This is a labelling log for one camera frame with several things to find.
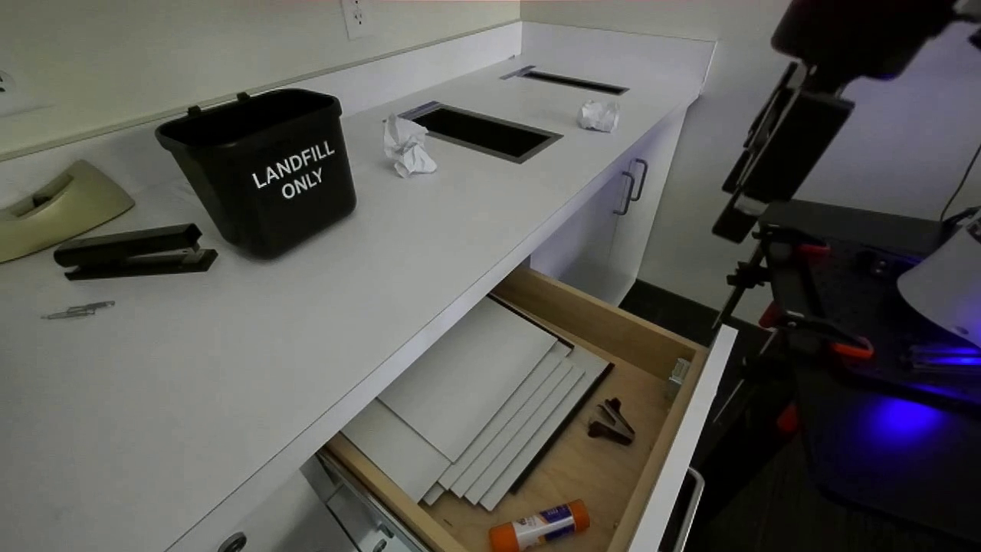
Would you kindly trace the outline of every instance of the white cabinet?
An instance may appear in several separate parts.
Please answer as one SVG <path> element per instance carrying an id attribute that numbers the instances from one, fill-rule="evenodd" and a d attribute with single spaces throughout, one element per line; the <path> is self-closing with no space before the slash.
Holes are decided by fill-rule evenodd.
<path id="1" fill-rule="evenodd" d="M 655 123 L 608 172 L 599 197 L 533 251 L 529 265 L 619 303 L 637 279 L 681 124 L 685 109 Z"/>

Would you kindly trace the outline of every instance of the cable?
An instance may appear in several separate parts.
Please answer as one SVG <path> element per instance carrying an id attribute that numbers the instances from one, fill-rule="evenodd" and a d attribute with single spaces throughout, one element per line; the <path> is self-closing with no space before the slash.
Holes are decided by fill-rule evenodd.
<path id="1" fill-rule="evenodd" d="M 969 181 L 969 173 L 974 172 L 974 162 L 981 157 L 981 148 L 974 151 L 969 169 L 962 172 L 961 185 L 953 186 L 951 200 L 943 202 L 941 219 L 946 219 L 946 209 L 953 205 L 953 200 L 962 192 L 962 185 Z"/>

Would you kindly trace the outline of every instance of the white wall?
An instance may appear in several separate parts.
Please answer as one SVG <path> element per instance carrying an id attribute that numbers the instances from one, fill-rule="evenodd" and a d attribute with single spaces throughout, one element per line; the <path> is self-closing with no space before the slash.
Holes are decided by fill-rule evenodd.
<path id="1" fill-rule="evenodd" d="M 197 101 L 314 76 L 517 17 L 517 0 L 0 0 L 0 42 L 41 108 L 0 119 L 0 160 Z"/>
<path id="2" fill-rule="evenodd" d="M 710 222 L 728 202 L 719 185 L 746 130 L 784 69 L 789 58 L 770 49 L 784 6 L 789 0 L 521 3 L 521 17 L 533 22 L 717 39 L 709 88 L 690 109 L 642 270 L 642 279 L 704 306 L 723 303 L 728 273 L 747 253 L 747 246 L 713 238 Z M 966 31 L 933 42 L 898 81 L 851 85 L 859 108 L 796 197 L 937 217 L 981 142 L 981 56 L 969 49 Z M 765 300 L 754 292 L 739 314 L 754 320 Z"/>

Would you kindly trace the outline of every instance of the blue light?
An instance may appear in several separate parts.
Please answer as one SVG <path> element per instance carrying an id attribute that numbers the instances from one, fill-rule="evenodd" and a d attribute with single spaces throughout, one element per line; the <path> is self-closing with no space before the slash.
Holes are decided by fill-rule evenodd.
<path id="1" fill-rule="evenodd" d="M 919 400 L 884 397 L 868 414 L 868 428 L 878 444 L 908 448 L 930 438 L 941 424 L 941 414 Z"/>

